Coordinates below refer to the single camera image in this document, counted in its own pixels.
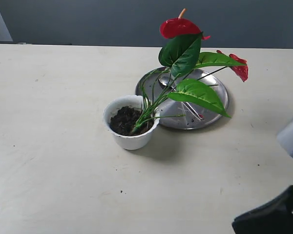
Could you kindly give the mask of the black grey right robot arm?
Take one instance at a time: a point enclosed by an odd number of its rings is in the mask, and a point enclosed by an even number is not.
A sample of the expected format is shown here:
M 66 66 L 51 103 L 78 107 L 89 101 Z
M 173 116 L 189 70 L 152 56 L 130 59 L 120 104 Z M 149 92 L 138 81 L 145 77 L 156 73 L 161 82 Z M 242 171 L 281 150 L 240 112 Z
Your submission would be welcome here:
M 293 119 L 277 134 L 277 140 L 293 158 Z M 236 234 L 293 234 L 293 185 L 270 202 L 234 219 Z

